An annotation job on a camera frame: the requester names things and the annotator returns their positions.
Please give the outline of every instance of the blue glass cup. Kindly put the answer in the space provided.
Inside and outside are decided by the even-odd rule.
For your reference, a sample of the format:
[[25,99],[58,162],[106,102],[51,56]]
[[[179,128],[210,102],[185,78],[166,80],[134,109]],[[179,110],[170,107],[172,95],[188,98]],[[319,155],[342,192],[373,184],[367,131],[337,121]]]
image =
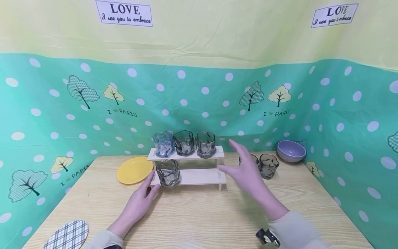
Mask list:
[[156,156],[161,158],[170,157],[176,150],[174,147],[173,134],[169,131],[158,132],[152,137],[155,143]]

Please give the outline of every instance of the yellow plate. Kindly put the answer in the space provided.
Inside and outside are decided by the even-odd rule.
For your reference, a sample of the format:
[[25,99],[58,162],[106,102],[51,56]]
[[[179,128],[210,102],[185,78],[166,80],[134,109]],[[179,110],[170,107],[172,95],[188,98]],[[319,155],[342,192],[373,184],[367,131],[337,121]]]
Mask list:
[[146,157],[134,157],[119,167],[116,178],[123,184],[135,184],[144,180],[152,170],[153,164]]

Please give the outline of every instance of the glass cup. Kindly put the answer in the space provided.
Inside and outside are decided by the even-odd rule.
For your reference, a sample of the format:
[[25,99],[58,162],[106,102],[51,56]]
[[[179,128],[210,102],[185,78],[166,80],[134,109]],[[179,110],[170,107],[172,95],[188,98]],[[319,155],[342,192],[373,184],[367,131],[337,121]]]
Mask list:
[[195,139],[190,131],[180,131],[173,136],[177,155],[189,156],[195,152]]
[[160,185],[165,188],[174,188],[181,182],[179,166],[176,160],[167,159],[156,165]]
[[255,155],[253,155],[253,154],[250,154],[250,157],[253,159],[254,163],[255,163],[257,166],[259,166],[259,160],[258,160],[258,158],[257,158]]
[[213,133],[198,132],[195,140],[196,150],[200,158],[207,159],[216,153],[216,136]]
[[173,134],[169,131],[158,132],[152,137],[152,141],[155,143],[156,156],[158,157],[170,157],[174,150],[174,139]]
[[271,179],[275,175],[278,166],[279,162],[275,156],[269,154],[262,154],[260,156],[258,169],[260,170],[262,178],[267,180]]

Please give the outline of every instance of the finger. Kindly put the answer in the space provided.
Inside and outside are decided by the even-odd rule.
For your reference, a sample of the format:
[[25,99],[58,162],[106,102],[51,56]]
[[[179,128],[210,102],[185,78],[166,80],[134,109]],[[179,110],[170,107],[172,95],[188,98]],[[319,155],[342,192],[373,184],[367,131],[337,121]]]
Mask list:
[[235,179],[235,175],[237,174],[237,169],[234,169],[232,167],[225,166],[225,165],[220,165],[219,170],[224,172],[225,174],[230,175],[234,179]]
[[155,186],[153,186],[146,198],[148,198],[152,201],[155,198],[156,194],[158,193],[159,189],[160,189],[159,184],[156,184]]
[[150,186],[150,183],[152,182],[152,178],[154,175],[155,171],[151,171],[139,188],[144,189],[146,191],[146,189]]
[[230,139],[229,140],[229,145],[231,145],[231,147],[240,155],[243,156],[245,154],[248,154],[249,151],[246,149],[246,147],[244,147],[241,144],[238,144],[237,142],[235,142],[234,140]]

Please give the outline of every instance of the right hand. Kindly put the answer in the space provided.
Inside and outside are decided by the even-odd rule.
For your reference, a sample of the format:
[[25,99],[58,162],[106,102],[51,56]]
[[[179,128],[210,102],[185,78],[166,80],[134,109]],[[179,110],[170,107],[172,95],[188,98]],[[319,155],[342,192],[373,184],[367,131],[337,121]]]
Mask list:
[[220,165],[219,170],[230,175],[237,185],[253,198],[259,194],[260,190],[267,188],[260,175],[258,166],[251,158],[246,147],[233,140],[229,140],[231,147],[239,154],[241,161],[238,168]]

